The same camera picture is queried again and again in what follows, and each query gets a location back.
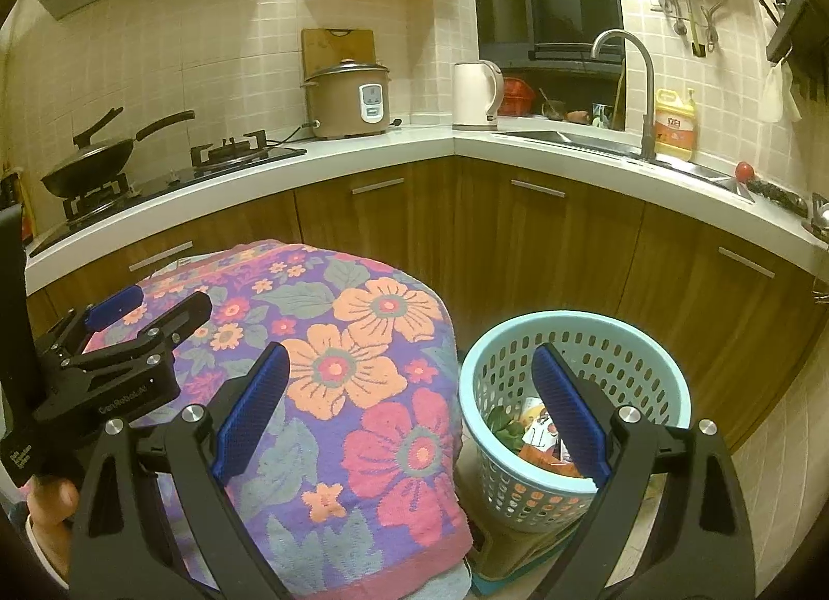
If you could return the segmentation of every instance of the red basket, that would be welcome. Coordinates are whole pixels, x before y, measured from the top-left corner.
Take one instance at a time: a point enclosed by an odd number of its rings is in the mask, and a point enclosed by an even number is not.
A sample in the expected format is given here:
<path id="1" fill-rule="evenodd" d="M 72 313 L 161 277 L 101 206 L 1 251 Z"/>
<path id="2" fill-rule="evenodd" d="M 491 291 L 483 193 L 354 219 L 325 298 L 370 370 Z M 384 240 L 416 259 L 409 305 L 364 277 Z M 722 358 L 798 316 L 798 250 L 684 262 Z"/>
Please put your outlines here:
<path id="1" fill-rule="evenodd" d="M 504 101 L 498 109 L 499 116 L 527 116 L 532 110 L 536 92 L 520 78 L 504 79 Z"/>

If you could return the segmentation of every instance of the wok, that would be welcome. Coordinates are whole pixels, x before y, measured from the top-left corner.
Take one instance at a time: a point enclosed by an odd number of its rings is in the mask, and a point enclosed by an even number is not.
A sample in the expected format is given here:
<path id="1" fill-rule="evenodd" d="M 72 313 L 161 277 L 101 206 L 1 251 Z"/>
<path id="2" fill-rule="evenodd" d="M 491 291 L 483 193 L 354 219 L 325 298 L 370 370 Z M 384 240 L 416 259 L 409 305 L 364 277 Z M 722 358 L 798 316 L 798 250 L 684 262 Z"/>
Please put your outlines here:
<path id="1" fill-rule="evenodd" d="M 180 111 L 142 128 L 136 133 L 135 139 L 107 139 L 93 143 L 92 135 L 122 111 L 123 106 L 110 109 L 106 116 L 90 129 L 84 130 L 72 139 L 78 147 L 77 153 L 57 164 L 41 179 L 52 195 L 71 200 L 115 180 L 130 159 L 136 141 L 141 141 L 169 125 L 190 121 L 196 117 L 192 110 Z"/>

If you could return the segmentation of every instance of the floral blanket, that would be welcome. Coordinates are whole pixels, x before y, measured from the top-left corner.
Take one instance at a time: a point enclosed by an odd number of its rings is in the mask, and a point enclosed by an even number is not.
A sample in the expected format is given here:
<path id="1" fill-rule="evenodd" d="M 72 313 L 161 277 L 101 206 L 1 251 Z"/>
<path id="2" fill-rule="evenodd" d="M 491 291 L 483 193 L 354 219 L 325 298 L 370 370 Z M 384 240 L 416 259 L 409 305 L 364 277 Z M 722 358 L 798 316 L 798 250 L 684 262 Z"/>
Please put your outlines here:
<path id="1" fill-rule="evenodd" d="M 396 600 L 457 564 L 471 537 L 455 497 L 458 363 L 437 295 L 384 264 L 259 242 L 142 283 L 144 304 L 89 349 L 136 335 L 192 291 L 210 323 L 175 352 L 181 396 L 135 424 L 205 404 L 269 341 L 291 375 L 247 472 L 227 493 L 297 597 Z M 194 578 L 211 582 L 169 476 L 159 479 Z"/>

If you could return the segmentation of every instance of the gas stove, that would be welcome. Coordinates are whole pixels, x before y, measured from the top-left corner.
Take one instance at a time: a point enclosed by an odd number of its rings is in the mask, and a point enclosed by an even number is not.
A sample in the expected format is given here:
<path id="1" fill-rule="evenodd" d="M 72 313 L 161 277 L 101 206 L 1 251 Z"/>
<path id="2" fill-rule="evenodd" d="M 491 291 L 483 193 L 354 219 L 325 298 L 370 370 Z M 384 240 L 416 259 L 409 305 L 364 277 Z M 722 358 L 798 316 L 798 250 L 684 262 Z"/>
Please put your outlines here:
<path id="1" fill-rule="evenodd" d="M 133 187 L 130 187 L 127 177 L 121 174 L 115 181 L 83 197 L 65 200 L 65 223 L 62 223 L 50 233 L 49 237 L 33 248 L 29 256 L 37 256 L 49 247 L 58 244 L 59 241 L 90 227 L 93 223 L 108 219 L 147 200 L 207 179 L 308 153 L 304 149 L 292 149 L 269 142 L 265 138 L 264 131 L 253 132 L 246 136 L 254 137 L 255 146 L 252 147 L 247 139 L 237 141 L 233 137 L 223 139 L 221 145 L 194 146 L 190 149 L 191 167 L 175 170 L 168 175 Z"/>

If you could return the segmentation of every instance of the cabinet handle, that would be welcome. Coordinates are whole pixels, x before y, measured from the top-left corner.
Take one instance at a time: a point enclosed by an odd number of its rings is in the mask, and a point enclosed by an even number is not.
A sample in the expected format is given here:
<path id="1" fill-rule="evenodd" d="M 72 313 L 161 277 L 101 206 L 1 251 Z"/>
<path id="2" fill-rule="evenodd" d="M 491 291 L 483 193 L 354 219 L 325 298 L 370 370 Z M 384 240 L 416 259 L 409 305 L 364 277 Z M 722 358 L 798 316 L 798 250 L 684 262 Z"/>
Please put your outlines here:
<path id="1" fill-rule="evenodd" d="M 398 183 L 403 183 L 404 179 L 389 179 L 388 181 L 381 181 L 380 183 L 372 183 L 371 186 L 362 186 L 359 189 L 351 189 L 351 195 L 359 195 L 368 193 L 369 191 L 376 191 L 377 189 L 385 189 L 388 186 L 396 186 Z"/>
<path id="2" fill-rule="evenodd" d="M 757 270 L 757 272 L 760 273 L 760 275 L 765 275 L 770 280 L 774 279 L 774 273 L 772 273 L 771 270 L 768 270 L 768 268 L 764 268 L 759 263 L 755 263 L 754 261 L 749 261 L 749 259 L 745 258 L 744 256 L 740 256 L 739 254 L 735 254 L 734 252 L 731 252 L 730 250 L 726 249 L 725 247 L 720 247 L 719 252 L 723 256 L 728 256 L 728 258 L 731 258 L 732 261 L 742 263 L 744 266 L 748 266 L 752 270 Z"/>
<path id="3" fill-rule="evenodd" d="M 557 198 L 566 198 L 567 194 L 564 191 L 557 191 L 555 189 L 549 189 L 546 186 L 536 186 L 534 183 L 526 183 L 525 181 L 518 181 L 518 179 L 512 180 L 512 185 L 517 186 L 520 189 L 529 189 L 530 191 L 538 191 L 539 193 L 546 193 L 547 195 L 554 195 Z"/>
<path id="4" fill-rule="evenodd" d="M 142 268 L 146 268 L 147 266 L 152 266 L 153 263 L 158 263 L 159 261 L 163 261 L 165 258 L 169 256 L 173 256 L 174 254 L 180 254 L 181 252 L 186 252 L 188 249 L 193 248 L 192 241 L 185 242 L 185 244 L 180 244 L 178 247 L 174 247 L 173 249 L 167 249 L 166 252 L 161 252 L 160 254 L 154 254 L 150 258 L 145 258 L 143 261 L 139 261 L 138 263 L 134 263 L 130 266 L 130 273 L 135 273 L 136 270 L 141 270 Z"/>

